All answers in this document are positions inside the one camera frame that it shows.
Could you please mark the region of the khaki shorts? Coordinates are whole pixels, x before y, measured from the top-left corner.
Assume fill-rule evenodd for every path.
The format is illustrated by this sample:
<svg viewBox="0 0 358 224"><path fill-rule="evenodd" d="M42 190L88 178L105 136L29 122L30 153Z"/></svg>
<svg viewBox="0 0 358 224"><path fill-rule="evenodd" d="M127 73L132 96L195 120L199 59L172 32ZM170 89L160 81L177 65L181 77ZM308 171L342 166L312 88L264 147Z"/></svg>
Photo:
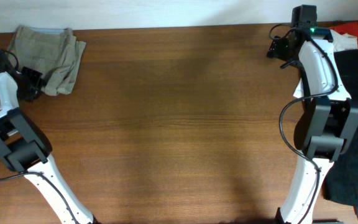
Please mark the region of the khaki shorts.
<svg viewBox="0 0 358 224"><path fill-rule="evenodd" d="M20 25L7 50L19 61L19 68L31 68L46 81L42 91L49 96L69 95L75 86L86 42L70 28L42 29Z"/></svg>

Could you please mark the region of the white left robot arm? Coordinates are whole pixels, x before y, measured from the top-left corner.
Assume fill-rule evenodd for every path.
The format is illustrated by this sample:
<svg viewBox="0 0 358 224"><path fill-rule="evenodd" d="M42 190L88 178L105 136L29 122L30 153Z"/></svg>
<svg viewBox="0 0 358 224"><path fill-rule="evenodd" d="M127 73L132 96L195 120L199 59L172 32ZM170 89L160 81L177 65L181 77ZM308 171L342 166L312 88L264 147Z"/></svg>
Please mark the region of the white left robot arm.
<svg viewBox="0 0 358 224"><path fill-rule="evenodd" d="M42 74L12 64L10 55L0 49L0 161L14 172L13 179L29 180L62 223L97 224L59 172L46 135L19 108L19 100L31 102L41 95Z"/></svg>

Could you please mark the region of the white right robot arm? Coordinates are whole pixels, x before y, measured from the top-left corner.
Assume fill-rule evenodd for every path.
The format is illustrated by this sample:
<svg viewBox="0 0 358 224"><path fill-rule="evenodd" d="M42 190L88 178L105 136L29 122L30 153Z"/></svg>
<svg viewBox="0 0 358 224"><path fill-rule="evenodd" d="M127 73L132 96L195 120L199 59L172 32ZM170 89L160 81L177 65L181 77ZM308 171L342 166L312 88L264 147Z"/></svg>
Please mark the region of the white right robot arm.
<svg viewBox="0 0 358 224"><path fill-rule="evenodd" d="M279 116L297 102L305 106L296 124L293 141L284 143L298 156L290 191L278 207L275 223L312 223L313 209L330 169L351 145L358 128L358 101L354 101L341 80L334 58L330 29L317 24L316 6L294 7L289 30L271 36L268 58L295 67L300 72L302 94L289 102Z"/></svg>

